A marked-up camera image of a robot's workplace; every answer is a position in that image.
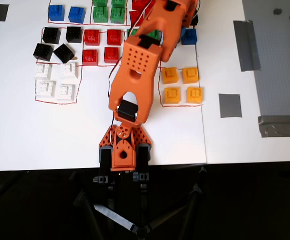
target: yellow lego block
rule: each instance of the yellow lego block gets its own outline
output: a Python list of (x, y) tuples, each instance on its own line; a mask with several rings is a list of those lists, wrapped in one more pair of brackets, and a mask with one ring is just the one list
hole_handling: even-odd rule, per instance
[(187, 100), (189, 104), (200, 104), (203, 101), (203, 89), (199, 87), (187, 88)]
[(165, 104), (178, 104), (180, 102), (179, 87), (165, 88)]
[(183, 68), (183, 83), (195, 84), (199, 80), (198, 71), (196, 67)]
[(164, 84), (175, 84), (178, 82), (178, 75), (175, 67), (163, 68), (162, 74)]

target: metal leg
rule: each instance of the metal leg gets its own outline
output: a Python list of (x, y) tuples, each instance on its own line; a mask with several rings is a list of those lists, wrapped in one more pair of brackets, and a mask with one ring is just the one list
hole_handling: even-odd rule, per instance
[(92, 236), (92, 239), (104, 240), (94, 215), (95, 208), (93, 205), (89, 204), (88, 199), (83, 191), (81, 191), (76, 197), (74, 205), (82, 207), (88, 222), (89, 232)]

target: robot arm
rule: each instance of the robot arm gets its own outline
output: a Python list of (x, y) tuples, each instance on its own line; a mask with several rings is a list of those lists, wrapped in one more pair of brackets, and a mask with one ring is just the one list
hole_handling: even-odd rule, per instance
[[(154, 76), (159, 61), (169, 60), (178, 43), (181, 27), (189, 27), (197, 2), (156, 0), (136, 34), (124, 42), (121, 66), (112, 82), (109, 96), (109, 109), (121, 125), (109, 127), (99, 144), (101, 167), (104, 162), (111, 161), (111, 171), (134, 171), (137, 149), (142, 147), (150, 151), (151, 141), (141, 124), (147, 121), (153, 103)], [(153, 30), (163, 33), (162, 45), (146, 35)], [(136, 96), (138, 105), (123, 100), (127, 92)], [(109, 149), (111, 155), (102, 153)]]

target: green lego block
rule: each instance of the green lego block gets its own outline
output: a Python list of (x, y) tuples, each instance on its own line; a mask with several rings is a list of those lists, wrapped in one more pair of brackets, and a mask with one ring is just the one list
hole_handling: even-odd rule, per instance
[(107, 8), (105, 6), (94, 7), (94, 22), (95, 23), (107, 23)]
[(150, 36), (153, 39), (159, 40), (159, 31), (158, 30), (154, 30), (151, 33), (147, 34), (147, 36)]
[(113, 8), (125, 8), (125, 0), (111, 0), (111, 6)]
[[(133, 29), (133, 31), (131, 32), (130, 36), (135, 35), (136, 31), (137, 31), (136, 29)], [(152, 37), (154, 39), (160, 40), (159, 31), (158, 30), (152, 31), (151, 33), (147, 34), (147, 36), (150, 36), (150, 37)]]
[(110, 14), (110, 21), (112, 24), (124, 24), (125, 9), (112, 7)]
[(106, 7), (107, 0), (93, 0), (93, 4), (95, 7)]

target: blue lego block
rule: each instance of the blue lego block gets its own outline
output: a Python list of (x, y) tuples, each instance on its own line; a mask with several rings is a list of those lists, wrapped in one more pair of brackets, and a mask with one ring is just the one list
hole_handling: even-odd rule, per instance
[(86, 11), (83, 7), (72, 6), (69, 12), (69, 21), (71, 23), (83, 24)]
[(196, 29), (186, 29), (184, 36), (181, 38), (183, 45), (195, 45), (197, 43)]
[(65, 19), (65, 8), (62, 5), (49, 6), (50, 21), (63, 21)]

